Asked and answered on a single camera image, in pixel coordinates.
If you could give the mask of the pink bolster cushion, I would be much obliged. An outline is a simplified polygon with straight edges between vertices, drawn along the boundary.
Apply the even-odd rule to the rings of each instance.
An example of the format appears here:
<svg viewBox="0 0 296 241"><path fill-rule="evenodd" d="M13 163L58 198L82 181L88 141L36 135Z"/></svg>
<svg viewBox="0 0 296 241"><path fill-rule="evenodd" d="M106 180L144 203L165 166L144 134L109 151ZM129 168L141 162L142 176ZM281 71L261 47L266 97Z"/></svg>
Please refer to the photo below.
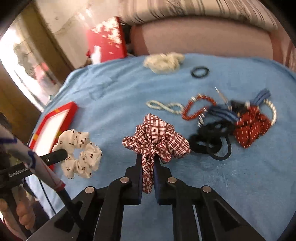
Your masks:
<svg viewBox="0 0 296 241"><path fill-rule="evenodd" d="M276 32L237 21L178 17L133 26L130 40L136 56L176 52L223 57L260 57L284 63Z"/></svg>

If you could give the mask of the red jewelry tray box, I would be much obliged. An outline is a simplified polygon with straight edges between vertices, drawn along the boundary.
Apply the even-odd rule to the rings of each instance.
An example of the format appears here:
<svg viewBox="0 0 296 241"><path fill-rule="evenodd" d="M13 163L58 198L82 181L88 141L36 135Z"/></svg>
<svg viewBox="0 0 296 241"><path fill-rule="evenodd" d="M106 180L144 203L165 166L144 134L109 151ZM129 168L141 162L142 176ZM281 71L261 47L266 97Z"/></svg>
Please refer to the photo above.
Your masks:
<svg viewBox="0 0 296 241"><path fill-rule="evenodd" d="M62 132L69 129L77 110L77 104L72 101L46 114L32 134L29 147L38 156L49 154Z"/></svg>

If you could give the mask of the striped floral pillow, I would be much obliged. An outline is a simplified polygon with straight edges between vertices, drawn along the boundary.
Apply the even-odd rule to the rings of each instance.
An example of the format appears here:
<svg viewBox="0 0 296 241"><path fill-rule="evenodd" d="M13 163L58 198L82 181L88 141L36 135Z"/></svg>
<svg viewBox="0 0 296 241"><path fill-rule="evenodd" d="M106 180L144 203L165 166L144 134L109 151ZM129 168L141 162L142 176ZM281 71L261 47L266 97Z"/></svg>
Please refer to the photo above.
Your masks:
<svg viewBox="0 0 296 241"><path fill-rule="evenodd" d="M119 16L129 25L175 16L214 16L250 24L269 32L278 28L274 15L260 1L120 1Z"/></svg>

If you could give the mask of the red plaid scrunchie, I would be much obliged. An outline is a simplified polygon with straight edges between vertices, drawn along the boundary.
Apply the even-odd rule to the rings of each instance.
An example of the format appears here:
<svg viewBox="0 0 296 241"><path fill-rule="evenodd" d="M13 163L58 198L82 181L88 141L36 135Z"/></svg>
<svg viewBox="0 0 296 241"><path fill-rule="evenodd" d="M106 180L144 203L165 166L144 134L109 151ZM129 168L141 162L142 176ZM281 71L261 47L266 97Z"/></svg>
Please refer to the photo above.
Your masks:
<svg viewBox="0 0 296 241"><path fill-rule="evenodd" d="M133 136L125 137L122 145L142 155L142 191L152 192L154 185L154 156L166 164L172 158L183 158L191 152L189 142L175 131L173 125L148 113L136 126Z"/></svg>

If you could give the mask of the blue striped strap watch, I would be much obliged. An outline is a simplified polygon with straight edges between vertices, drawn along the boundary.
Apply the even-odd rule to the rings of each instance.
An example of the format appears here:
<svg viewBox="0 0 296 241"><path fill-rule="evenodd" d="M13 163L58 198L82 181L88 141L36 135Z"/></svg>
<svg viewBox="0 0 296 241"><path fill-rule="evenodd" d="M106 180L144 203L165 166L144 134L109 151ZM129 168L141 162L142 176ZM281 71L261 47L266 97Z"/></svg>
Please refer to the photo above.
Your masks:
<svg viewBox="0 0 296 241"><path fill-rule="evenodd" d="M266 103L271 96L271 93L268 89L261 90L257 96L250 100L250 101L236 101L236 100L230 100L232 111L227 109L227 106L225 104L222 105L212 105L210 108L208 108L205 113L202 113L198 116L198 127L201 127L204 125L204 119L207 114L210 114L211 116L219 117L223 120L230 121L232 123L236 123L240 120L241 116L249 109L251 106L259 107L260 104Z"/></svg>

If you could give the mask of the red dotted scrunchie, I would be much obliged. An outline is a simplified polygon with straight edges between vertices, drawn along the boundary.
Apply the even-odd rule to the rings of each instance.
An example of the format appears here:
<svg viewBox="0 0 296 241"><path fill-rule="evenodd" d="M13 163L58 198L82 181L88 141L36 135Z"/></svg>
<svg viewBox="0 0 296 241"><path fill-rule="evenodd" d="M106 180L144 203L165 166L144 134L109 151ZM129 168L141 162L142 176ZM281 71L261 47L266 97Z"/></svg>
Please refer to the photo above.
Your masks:
<svg viewBox="0 0 296 241"><path fill-rule="evenodd" d="M243 148L248 148L271 127L269 118L262 114L258 107L251 106L236 122L234 138Z"/></svg>

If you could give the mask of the red floral box lid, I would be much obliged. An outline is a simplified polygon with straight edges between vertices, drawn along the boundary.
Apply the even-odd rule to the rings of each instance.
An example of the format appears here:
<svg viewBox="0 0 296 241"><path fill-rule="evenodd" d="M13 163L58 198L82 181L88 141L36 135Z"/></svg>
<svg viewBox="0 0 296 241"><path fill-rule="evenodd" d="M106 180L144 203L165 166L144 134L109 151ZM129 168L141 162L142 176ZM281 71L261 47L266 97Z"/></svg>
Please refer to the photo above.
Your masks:
<svg viewBox="0 0 296 241"><path fill-rule="evenodd" d="M92 64L123 59L127 57L125 35L117 16L95 25L86 32L87 56Z"/></svg>

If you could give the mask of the blue blanket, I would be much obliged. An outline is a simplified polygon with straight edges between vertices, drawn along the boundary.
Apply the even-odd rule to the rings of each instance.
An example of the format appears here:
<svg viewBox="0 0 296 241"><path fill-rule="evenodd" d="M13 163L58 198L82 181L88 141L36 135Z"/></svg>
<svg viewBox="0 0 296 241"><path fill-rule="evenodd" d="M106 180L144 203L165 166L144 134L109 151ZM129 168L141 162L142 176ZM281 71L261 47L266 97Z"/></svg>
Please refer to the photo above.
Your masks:
<svg viewBox="0 0 296 241"><path fill-rule="evenodd" d="M71 128L88 132L103 156L89 179L57 175L71 197L91 185L101 188L144 156L145 186L152 180L152 158L160 154L172 174L186 184L211 186L265 240L277 240L295 212L295 73L276 61L258 58L219 58L187 54L179 71L155 74L143 66L144 57L128 57L72 72L44 109L75 102ZM232 139L225 161L208 155L185 154L183 147L197 131L196 120L150 109L149 100L186 104L198 94L219 104L219 92L248 101L268 89L277 121L266 133L261 122L249 130L255 141L247 149Z"/></svg>

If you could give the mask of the stained glass door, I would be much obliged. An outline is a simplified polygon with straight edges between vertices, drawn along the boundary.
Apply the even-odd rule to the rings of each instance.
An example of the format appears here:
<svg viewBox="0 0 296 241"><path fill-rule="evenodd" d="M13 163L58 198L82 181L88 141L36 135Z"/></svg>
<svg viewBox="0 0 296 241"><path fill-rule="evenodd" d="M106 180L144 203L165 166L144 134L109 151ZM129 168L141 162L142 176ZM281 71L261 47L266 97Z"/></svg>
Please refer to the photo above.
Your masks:
<svg viewBox="0 0 296 241"><path fill-rule="evenodd" d="M28 35L21 16L1 38L1 62L25 97L43 112L61 85Z"/></svg>

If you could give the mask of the silver hair clip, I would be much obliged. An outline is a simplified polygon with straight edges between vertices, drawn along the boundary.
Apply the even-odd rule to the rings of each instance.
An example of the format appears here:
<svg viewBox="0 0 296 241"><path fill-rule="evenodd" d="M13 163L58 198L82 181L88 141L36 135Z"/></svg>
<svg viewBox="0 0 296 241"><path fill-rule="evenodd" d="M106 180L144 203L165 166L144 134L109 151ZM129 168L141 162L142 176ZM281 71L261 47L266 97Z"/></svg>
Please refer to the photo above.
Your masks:
<svg viewBox="0 0 296 241"><path fill-rule="evenodd" d="M229 109L230 111L232 111L231 103L227 99L227 97L217 87L215 87L215 89L218 92L218 94L220 95L220 97L222 98L222 100L224 101L225 105L227 106L227 109Z"/></svg>

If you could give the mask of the cream fluffy scrunchie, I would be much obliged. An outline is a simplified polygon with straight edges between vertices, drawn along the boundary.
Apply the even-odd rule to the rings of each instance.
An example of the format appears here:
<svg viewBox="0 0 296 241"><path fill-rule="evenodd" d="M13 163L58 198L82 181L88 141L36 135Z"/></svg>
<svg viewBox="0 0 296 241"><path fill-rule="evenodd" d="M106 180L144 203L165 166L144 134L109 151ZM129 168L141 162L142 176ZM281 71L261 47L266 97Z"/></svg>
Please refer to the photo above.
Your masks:
<svg viewBox="0 0 296 241"><path fill-rule="evenodd" d="M143 66L157 74L171 73L178 71L184 60L185 56L176 52L152 54L145 58Z"/></svg>

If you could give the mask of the white cherry print scrunchie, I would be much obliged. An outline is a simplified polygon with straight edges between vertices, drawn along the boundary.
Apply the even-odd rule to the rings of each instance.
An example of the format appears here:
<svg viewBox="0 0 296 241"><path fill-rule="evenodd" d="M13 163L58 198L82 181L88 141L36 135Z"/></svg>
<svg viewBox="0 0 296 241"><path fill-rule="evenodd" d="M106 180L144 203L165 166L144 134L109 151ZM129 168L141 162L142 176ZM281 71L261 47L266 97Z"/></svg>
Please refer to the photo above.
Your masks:
<svg viewBox="0 0 296 241"><path fill-rule="evenodd" d="M97 171L102 158L102 150L91 142L88 132L67 130L62 132L52 151L64 149L67 158L61 162L61 169L68 179L75 175L89 179Z"/></svg>

